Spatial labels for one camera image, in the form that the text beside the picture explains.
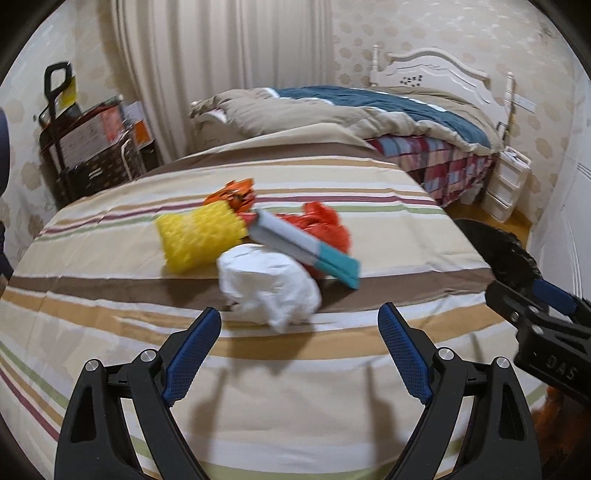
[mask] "screw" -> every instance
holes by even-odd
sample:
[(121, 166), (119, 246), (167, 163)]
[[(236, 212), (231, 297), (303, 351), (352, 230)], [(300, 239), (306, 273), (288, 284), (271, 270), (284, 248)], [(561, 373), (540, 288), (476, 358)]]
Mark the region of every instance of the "screw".
[(496, 359), (496, 364), (501, 368), (509, 368), (511, 362), (509, 362), (504, 356), (500, 356)]
[(93, 372), (97, 368), (99, 368), (99, 361), (98, 360), (89, 360), (86, 362), (86, 365), (84, 366), (84, 368), (86, 368), (86, 370), (89, 372)]
[(449, 348), (442, 348), (441, 350), (439, 350), (439, 357), (442, 360), (451, 360), (454, 357), (454, 355)]
[(145, 350), (139, 356), (142, 362), (151, 362), (156, 358), (156, 352), (154, 350)]

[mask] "white curtain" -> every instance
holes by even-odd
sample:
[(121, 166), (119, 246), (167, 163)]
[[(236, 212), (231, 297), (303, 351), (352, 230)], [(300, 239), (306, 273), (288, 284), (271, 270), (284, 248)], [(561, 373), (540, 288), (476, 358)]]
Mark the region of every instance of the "white curtain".
[(191, 102), (333, 83), (331, 0), (111, 0), (121, 52), (165, 161), (192, 152)]

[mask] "blue gripper pad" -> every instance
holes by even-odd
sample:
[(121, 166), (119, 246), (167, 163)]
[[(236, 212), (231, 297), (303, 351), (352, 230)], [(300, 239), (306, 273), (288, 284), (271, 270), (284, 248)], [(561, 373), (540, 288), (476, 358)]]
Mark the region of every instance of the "blue gripper pad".
[(166, 370), (166, 389), (162, 394), (162, 400), (166, 405), (172, 407), (174, 402), (187, 394), (197, 370), (221, 331), (220, 314), (212, 309), (185, 340)]
[(378, 329), (408, 393), (426, 405), (433, 396), (427, 364), (387, 304), (379, 309)]
[(546, 280), (534, 280), (532, 291), (537, 298), (546, 302), (563, 315), (572, 315), (577, 310), (577, 304), (570, 293), (546, 282)]

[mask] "bedpost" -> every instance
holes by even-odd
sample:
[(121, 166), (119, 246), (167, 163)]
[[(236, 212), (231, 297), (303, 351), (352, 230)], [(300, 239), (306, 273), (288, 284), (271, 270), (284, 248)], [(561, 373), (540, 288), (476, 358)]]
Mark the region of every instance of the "bedpost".
[(513, 89), (514, 89), (515, 78), (513, 72), (507, 73), (507, 83), (505, 85), (505, 96), (503, 97), (503, 107), (507, 112), (506, 123), (501, 123), (499, 126), (499, 135), (501, 138), (505, 138), (505, 132), (509, 128), (511, 123), (511, 115), (513, 113)]
[(379, 47), (374, 45), (374, 54), (371, 61), (371, 72), (369, 73), (369, 86), (375, 87), (378, 85), (378, 64), (379, 64)]

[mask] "plaid bed skirt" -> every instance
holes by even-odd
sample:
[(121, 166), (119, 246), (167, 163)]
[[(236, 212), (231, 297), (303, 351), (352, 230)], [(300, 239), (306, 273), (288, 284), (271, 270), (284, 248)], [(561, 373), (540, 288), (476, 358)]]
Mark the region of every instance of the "plaid bed skirt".
[(480, 157), (431, 137), (384, 135), (367, 142), (408, 172), (443, 207), (482, 180), (496, 160), (496, 155)]

